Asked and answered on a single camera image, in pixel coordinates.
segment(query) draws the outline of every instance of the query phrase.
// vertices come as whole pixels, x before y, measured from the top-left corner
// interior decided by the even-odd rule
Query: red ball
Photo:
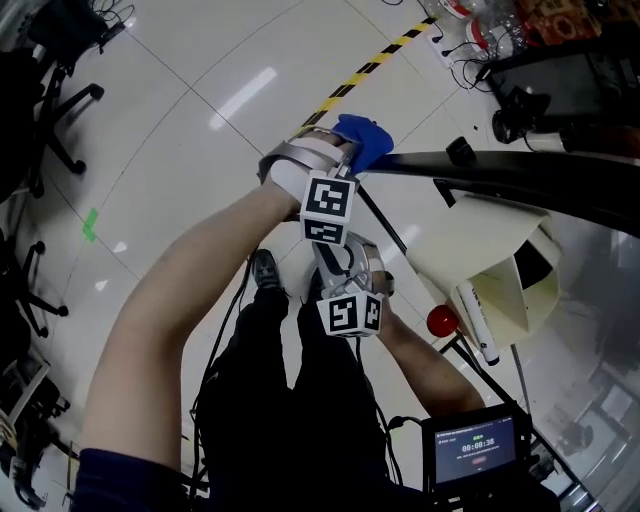
[[[458,317],[449,306],[444,304],[433,308],[427,317],[429,332],[438,338],[446,338],[453,334],[458,325],[460,325]]]

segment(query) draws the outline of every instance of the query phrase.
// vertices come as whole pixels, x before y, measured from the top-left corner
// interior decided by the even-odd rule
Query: metal frame
[[[456,142],[458,148],[460,143],[466,145],[464,140]],[[465,154],[457,154],[453,148],[454,144],[447,152],[386,155],[374,162],[367,172],[433,178],[449,207],[455,203],[451,191],[461,190],[555,210],[640,237],[640,208],[635,207],[633,199],[640,179],[638,169],[633,165],[561,153],[473,153],[469,148]],[[406,244],[371,196],[363,187],[358,188],[358,194],[406,255]],[[473,368],[501,400],[515,402],[480,366],[461,333],[440,353],[450,349]],[[570,488],[581,488],[588,498],[588,508],[593,509],[596,500],[562,456],[533,425],[532,434],[573,481]]]

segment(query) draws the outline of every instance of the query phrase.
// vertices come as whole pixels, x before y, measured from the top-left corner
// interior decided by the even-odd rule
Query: black pants
[[[287,387],[280,339],[287,311],[283,291],[258,290],[198,401],[212,494],[219,488],[236,506],[250,489],[281,493],[280,479],[291,492],[294,481],[325,485],[323,475],[348,467],[386,472],[384,436],[353,351],[325,334],[315,304],[300,309],[302,367]]]

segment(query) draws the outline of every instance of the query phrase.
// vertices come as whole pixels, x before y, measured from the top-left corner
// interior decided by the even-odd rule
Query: hazard tape
[[[316,110],[310,117],[307,119],[300,130],[306,128],[307,126],[313,126],[322,119],[322,117],[329,112],[333,107],[335,107],[340,100],[344,98],[350,91],[352,91],[356,85],[362,83],[367,76],[373,73],[374,70],[380,66],[384,61],[391,58],[391,56],[396,53],[400,48],[406,45],[412,39],[415,39],[417,36],[422,34],[425,30],[427,30],[433,21],[430,18],[425,19],[418,23],[415,27],[409,30],[406,34],[402,35],[398,39],[396,39],[393,43],[387,46],[384,50],[382,50],[378,55],[376,55],[373,59],[367,62],[364,66],[362,66],[355,74],[343,83],[340,87],[338,87],[320,106],[318,110]]]

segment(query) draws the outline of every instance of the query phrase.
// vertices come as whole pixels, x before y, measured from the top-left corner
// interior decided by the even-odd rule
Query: dark sleeve
[[[188,510],[180,473],[104,450],[80,452],[71,512]]]

